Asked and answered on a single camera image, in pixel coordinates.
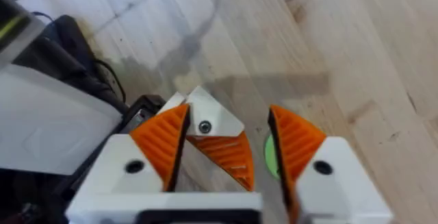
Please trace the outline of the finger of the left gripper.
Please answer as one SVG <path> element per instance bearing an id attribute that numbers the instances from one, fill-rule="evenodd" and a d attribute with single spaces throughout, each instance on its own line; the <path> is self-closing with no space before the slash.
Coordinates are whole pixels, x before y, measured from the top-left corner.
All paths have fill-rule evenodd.
<path id="1" fill-rule="evenodd" d="M 157 115 L 161 114 L 162 112 L 165 112 L 167 110 L 170 110 L 172 108 L 175 108 L 182 103 L 185 103 L 187 99 L 187 96 L 184 94 L 181 94 L 180 92 L 176 92 L 167 102 L 160 108 Z"/>
<path id="2" fill-rule="evenodd" d="M 253 191 L 253 157 L 243 122 L 201 86 L 186 102 L 191 118 L 187 140 L 243 188 Z"/>

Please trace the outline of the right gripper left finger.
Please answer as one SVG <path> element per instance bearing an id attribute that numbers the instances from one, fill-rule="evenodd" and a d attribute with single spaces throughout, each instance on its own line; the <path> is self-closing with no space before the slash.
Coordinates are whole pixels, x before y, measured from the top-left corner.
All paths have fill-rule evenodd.
<path id="1" fill-rule="evenodd" d="M 156 193 L 172 190 L 190 126 L 190 105 L 147 120 L 129 134 L 110 136 L 80 193 Z"/>

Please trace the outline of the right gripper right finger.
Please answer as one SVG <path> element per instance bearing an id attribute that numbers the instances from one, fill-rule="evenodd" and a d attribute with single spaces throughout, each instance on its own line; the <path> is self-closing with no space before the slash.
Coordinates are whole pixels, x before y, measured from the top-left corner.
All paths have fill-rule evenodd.
<path id="1" fill-rule="evenodd" d="M 394 214 L 349 142 L 271 105 L 268 125 L 290 223 L 393 223 Z"/>

